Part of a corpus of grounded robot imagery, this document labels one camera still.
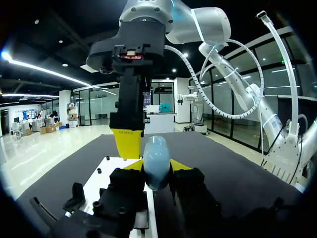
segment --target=person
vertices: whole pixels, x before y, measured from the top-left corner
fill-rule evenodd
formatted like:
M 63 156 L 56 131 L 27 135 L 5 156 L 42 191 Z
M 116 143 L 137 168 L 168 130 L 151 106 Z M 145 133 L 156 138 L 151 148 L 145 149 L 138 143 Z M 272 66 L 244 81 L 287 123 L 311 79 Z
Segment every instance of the person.
M 40 112 L 41 118 L 45 118 L 45 114 L 44 108 L 42 108 Z
M 32 119 L 30 119 L 30 116 L 27 116 L 27 120 L 29 122 L 29 126 L 30 126 L 30 129 L 32 130 Z

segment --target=screw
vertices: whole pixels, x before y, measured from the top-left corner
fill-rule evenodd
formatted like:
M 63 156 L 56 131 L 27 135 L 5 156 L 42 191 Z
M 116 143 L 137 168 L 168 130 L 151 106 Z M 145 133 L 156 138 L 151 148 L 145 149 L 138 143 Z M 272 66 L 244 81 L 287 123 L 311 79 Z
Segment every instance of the screw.
M 124 207 L 120 207 L 119 208 L 119 214 L 120 215 L 124 215 L 125 214 L 125 208 Z

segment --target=glass wall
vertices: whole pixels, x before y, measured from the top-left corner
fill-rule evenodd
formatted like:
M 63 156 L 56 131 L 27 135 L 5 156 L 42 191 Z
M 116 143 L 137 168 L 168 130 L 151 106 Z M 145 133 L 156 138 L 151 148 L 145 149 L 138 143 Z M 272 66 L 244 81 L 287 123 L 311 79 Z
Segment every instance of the glass wall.
M 59 99 L 53 101 L 53 112 L 57 112 L 59 116 Z
M 169 108 L 167 111 L 174 112 L 173 83 L 152 83 L 152 96 L 152 105 L 164 104 L 165 108 Z
M 284 34 L 281 38 L 292 61 L 298 95 L 316 98 L 317 80 L 310 57 L 301 42 L 292 33 Z M 263 70 L 265 99 L 272 110 L 278 113 L 280 98 L 287 98 L 291 95 L 289 79 L 280 50 L 274 39 L 259 43 L 250 49 L 258 58 Z M 248 53 L 240 52 L 228 60 L 250 85 L 260 86 L 258 69 Z M 228 83 L 223 79 L 223 75 L 215 67 L 204 76 L 201 84 L 208 85 L 203 87 L 205 94 L 222 111 L 236 115 L 244 112 Z M 193 80 L 190 80 L 189 85 L 194 85 Z M 210 131 L 252 149 L 261 150 L 261 125 L 257 112 L 253 112 L 243 119 L 228 120 L 215 115 L 211 108 L 204 104 L 204 119 Z M 269 144 L 265 131 L 263 136 L 264 151 L 268 151 Z
M 89 89 L 80 91 L 78 97 L 75 96 L 74 98 L 75 102 L 79 105 L 79 120 L 81 125 L 91 125 L 89 91 Z
M 51 113 L 53 113 L 53 102 L 47 102 L 47 115 L 49 116 Z
M 166 111 L 174 112 L 173 86 L 173 83 L 152 83 L 151 104 L 164 104 Z M 73 92 L 71 101 L 79 104 L 80 125 L 109 125 L 110 114 L 117 112 L 119 84 Z

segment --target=ceiling light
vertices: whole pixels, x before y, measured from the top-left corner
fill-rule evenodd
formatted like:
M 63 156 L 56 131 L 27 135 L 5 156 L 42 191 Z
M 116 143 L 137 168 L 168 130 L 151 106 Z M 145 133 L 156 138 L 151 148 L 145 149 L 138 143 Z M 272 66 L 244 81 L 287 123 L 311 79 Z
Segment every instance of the ceiling light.
M 281 70 L 276 70 L 276 71 L 272 71 L 272 73 L 277 73 L 277 72 L 282 72 L 282 71 L 286 71 L 287 69 L 281 69 Z
M 112 94 L 112 95 L 116 95 L 115 93 L 111 93 L 111 92 L 109 92 L 109 91 L 107 91 L 107 90 L 103 90 L 104 92 L 106 92 L 106 93 L 110 93 L 110 94 Z
M 59 98 L 53 95 L 38 95 L 38 94 L 3 94 L 3 97 L 42 97 L 42 98 Z
M 101 87 L 94 87 L 94 88 L 101 88 Z M 101 88 L 101 89 L 108 89 L 108 88 Z
M 65 79 L 68 79 L 68 80 L 71 80 L 71 81 L 74 81 L 76 83 L 80 83 L 80 84 L 83 84 L 85 86 L 91 86 L 90 84 L 88 83 L 85 83 L 85 82 L 82 82 L 80 80 L 77 80 L 77 79 L 74 79 L 74 78 L 71 78 L 71 77 L 68 77 L 66 75 L 63 75 L 63 74 L 60 74 L 60 73 L 56 73 L 54 71 L 50 71 L 48 69 L 45 69 L 45 68 L 41 68 L 41 67 L 37 67 L 35 65 L 31 65 L 31 64 L 28 64 L 28 63 L 24 63 L 24 62 L 20 62 L 20 61 L 16 61 L 16 60 L 13 60 L 11 58 L 11 56 L 7 53 L 7 52 L 2 52 L 1 53 L 1 56 L 7 60 L 9 63 L 12 63 L 12 64 L 16 64 L 16 65 L 20 65 L 20 66 L 24 66 L 24 67 L 27 67 L 27 68 L 33 68 L 33 69 L 36 69 L 36 70 L 39 70 L 39 71 L 42 71 L 42 72 L 45 72 L 45 73 L 49 73 L 49 74 L 53 74 L 55 76 L 58 76 L 58 77 L 61 77 L 61 78 L 65 78 Z
M 14 104 L 14 103 L 1 103 L 0 105 L 6 105 L 6 104 Z

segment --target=cable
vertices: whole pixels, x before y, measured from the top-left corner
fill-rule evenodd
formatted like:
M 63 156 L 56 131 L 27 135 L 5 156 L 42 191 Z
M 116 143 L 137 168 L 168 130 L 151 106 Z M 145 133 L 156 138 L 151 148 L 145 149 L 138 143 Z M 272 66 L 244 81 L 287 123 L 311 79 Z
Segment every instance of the cable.
M 284 125 L 282 126 L 282 128 L 281 128 L 281 130 L 279 130 L 279 132 L 278 132 L 278 134 L 277 134 L 277 136 L 276 136 L 276 138 L 273 140 L 273 143 L 271 144 L 271 146 L 269 147 L 269 149 L 268 149 L 268 151 L 267 151 L 267 153 L 269 153 L 269 151 L 271 150 L 271 148 L 274 146 L 274 144 L 275 144 L 275 142 L 276 142 L 276 140 L 277 140 L 277 138 L 279 137 L 279 135 L 280 135 L 280 133 L 282 132 L 282 130 L 284 129 Z
M 294 176 L 296 174 L 296 171 L 297 171 L 297 168 L 299 166 L 299 163 L 301 161 L 302 149 L 303 149 L 303 134 L 302 134 L 302 139 L 301 139 L 301 152 L 299 153 L 298 163 L 297 163 L 296 169 L 295 169 L 295 171 L 293 173 L 293 176 L 292 176 L 291 180 L 289 181 L 289 184 L 291 184 L 291 182 L 292 182 L 292 180 L 293 180 L 293 178 L 294 178 Z
M 199 83 L 199 80 L 197 79 L 196 75 L 195 75 L 195 72 L 193 71 L 193 68 L 192 66 L 190 65 L 190 63 L 188 62 L 188 60 L 186 59 L 186 57 L 176 48 L 174 47 L 171 47 L 171 46 L 165 46 L 165 49 L 166 50 L 170 50 L 170 51 L 173 51 L 174 53 L 176 53 L 177 55 L 180 56 L 180 58 L 184 61 L 184 63 L 186 64 L 190 74 L 192 75 L 193 77 L 193 80 L 194 80 L 194 83 L 198 89 L 198 92 L 201 94 L 203 100 L 211 107 L 212 110 L 214 110 L 216 113 L 218 113 L 219 115 L 225 117 L 225 118 L 229 118 L 229 119 L 242 119 L 242 118 L 245 118 L 247 117 L 248 115 L 250 115 L 256 108 L 257 106 L 259 105 L 260 101 L 261 101 L 261 98 L 257 98 L 256 100 L 256 103 L 254 104 L 253 107 L 251 107 L 248 111 L 246 111 L 245 113 L 243 114 L 240 114 L 240 115 L 231 115 L 231 114 L 228 114 L 228 113 L 225 113 L 223 111 L 221 111 L 220 109 L 218 109 L 209 99 L 208 97 L 206 96 L 206 94 L 204 93 L 200 83 Z M 263 90 L 264 90 L 264 78 L 263 78 L 263 73 L 262 73 L 262 70 L 261 70 L 261 67 L 260 67 L 260 64 L 258 62 L 258 60 L 255 58 L 254 54 L 248 49 L 246 48 L 246 50 L 252 55 L 252 58 L 254 58 L 257 66 L 258 66 L 258 69 L 259 69 L 259 74 L 260 74 L 260 80 L 261 80 L 261 93 L 263 94 Z M 211 52 L 208 54 L 208 57 L 206 58 L 206 63 L 203 65 L 203 70 L 204 71 L 204 67 L 206 66 L 207 64 L 207 61 L 209 59 L 209 56 L 211 54 Z
M 304 121 L 305 121 L 305 132 L 308 130 L 308 120 L 307 120 L 307 117 L 304 115 L 304 114 L 299 114 L 298 115 L 298 120 L 300 119 L 300 118 L 302 118 L 302 119 L 304 119 Z
M 255 55 L 254 55 L 245 45 L 243 45 L 242 43 L 240 43 L 240 42 L 238 42 L 238 41 L 235 41 L 235 40 L 231 40 L 231 39 L 227 40 L 227 42 L 231 42 L 231 43 L 235 43 L 235 44 L 239 45 L 240 47 L 244 48 L 244 49 L 248 52 L 248 54 L 252 57 L 252 59 L 253 59 L 254 62 L 256 63 L 257 68 L 258 68 L 258 70 L 259 70 L 259 75 L 260 75 L 260 92 L 261 92 L 260 95 L 263 95 L 263 92 L 264 92 L 264 77 L 263 77 L 263 72 L 262 72 L 262 69 L 261 69 L 261 66 L 260 66 L 260 63 L 259 63 L 258 59 L 257 59 L 257 58 L 255 57 Z M 208 60 L 209 60 L 209 58 L 210 58 L 210 55 L 212 54 L 212 52 L 213 52 L 214 49 L 216 48 L 216 46 L 217 46 L 217 45 L 213 46 L 213 48 L 211 49 L 211 51 L 209 52 L 209 54 L 207 55 L 207 57 L 206 57 L 206 59 L 205 59 L 205 61 L 204 61 L 204 64 L 203 64 L 202 70 L 201 70 L 201 72 L 203 72 L 203 74 L 200 75 L 200 80 L 203 79 L 203 75 L 204 75 L 204 70 L 205 70 L 206 64 L 207 64 L 207 62 L 208 62 Z M 219 65 L 219 64 L 224 64 L 224 65 L 226 65 L 227 67 L 232 68 L 230 65 L 225 64 L 225 63 L 215 63 L 214 66 L 215 66 L 215 65 Z M 258 107 L 260 101 L 261 101 L 261 98 L 260 98 L 260 97 L 259 97 L 259 98 L 256 98 L 256 102 L 255 102 L 255 104 L 253 105 L 253 107 L 251 107 L 248 111 L 246 111 L 245 113 L 240 114 L 240 115 L 230 115 L 230 114 L 224 113 L 223 111 L 219 110 L 219 109 L 218 109 L 215 105 L 213 105 L 213 104 L 211 104 L 212 106 L 210 106 L 210 107 L 211 107 L 211 109 L 213 109 L 216 113 L 220 114 L 221 116 L 224 116 L 224 117 L 227 117 L 227 118 L 230 118 L 230 119 L 243 119 L 243 118 L 247 117 L 248 115 L 250 115 L 250 114 Z

